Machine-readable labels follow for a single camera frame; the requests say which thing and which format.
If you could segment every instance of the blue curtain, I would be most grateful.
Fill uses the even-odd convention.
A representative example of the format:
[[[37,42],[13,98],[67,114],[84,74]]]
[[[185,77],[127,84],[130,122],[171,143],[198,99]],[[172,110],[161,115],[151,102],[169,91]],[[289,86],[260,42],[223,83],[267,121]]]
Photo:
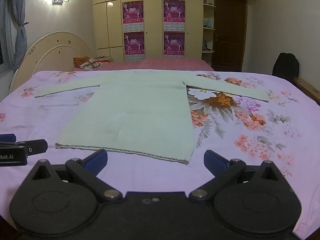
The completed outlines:
[[[12,7],[12,12],[14,15],[14,20],[18,25],[17,29],[17,38],[16,38],[16,44],[15,49],[16,52],[14,54],[13,58],[13,70],[17,70],[20,67],[20,64],[23,60],[23,57],[25,53],[27,52],[27,33],[25,29],[24,20],[26,17],[26,11],[25,11],[25,2],[26,0],[10,0]]]

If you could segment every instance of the knit sweater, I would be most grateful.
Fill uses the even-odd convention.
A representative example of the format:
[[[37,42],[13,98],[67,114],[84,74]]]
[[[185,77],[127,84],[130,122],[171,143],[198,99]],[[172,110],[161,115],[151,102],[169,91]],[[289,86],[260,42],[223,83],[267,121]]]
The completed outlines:
[[[56,147],[104,148],[188,163],[195,140],[186,86],[268,101],[256,89],[176,71],[110,72],[42,90],[37,97],[96,86]]]

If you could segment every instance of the blue gripper pad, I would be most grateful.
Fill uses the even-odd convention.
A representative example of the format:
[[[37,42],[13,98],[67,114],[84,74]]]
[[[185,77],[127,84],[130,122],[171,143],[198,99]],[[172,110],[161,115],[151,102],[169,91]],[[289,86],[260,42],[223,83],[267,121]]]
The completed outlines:
[[[228,169],[229,161],[212,150],[207,150],[204,153],[204,166],[215,177]]]
[[[0,142],[11,142],[15,143],[17,141],[17,137],[13,134],[0,134]]]
[[[106,150],[98,150],[88,158],[83,159],[84,168],[94,176],[97,176],[100,171],[107,165],[108,153]]]

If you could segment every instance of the poster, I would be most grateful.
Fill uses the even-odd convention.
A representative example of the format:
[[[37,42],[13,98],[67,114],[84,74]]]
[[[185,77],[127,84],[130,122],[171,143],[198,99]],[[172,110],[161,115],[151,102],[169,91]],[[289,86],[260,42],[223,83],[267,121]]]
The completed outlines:
[[[122,3],[124,32],[143,31],[143,1]]]
[[[184,56],[184,32],[164,32],[164,56]]]
[[[185,1],[163,1],[164,31],[183,32],[185,28]]]
[[[144,55],[144,32],[124,33],[124,55],[126,62],[140,61]]]

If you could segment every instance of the sweater sleeve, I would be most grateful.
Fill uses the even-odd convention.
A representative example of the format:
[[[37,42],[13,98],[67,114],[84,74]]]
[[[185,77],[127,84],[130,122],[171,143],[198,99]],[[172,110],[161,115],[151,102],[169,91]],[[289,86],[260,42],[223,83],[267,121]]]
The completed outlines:
[[[240,87],[234,84],[212,80],[202,76],[191,75],[189,73],[179,73],[179,79],[183,81],[186,86],[224,92],[232,95],[254,98],[262,101],[269,101],[266,92],[258,89]]]
[[[71,81],[62,85],[57,85],[53,87],[49,87],[47,89],[41,90],[38,92],[36,97],[43,97],[46,95],[56,94],[63,91],[71,91],[80,88],[88,88],[88,87],[99,87],[101,84],[106,82],[107,76],[106,74],[97,75],[89,78],[81,78],[75,81]]]

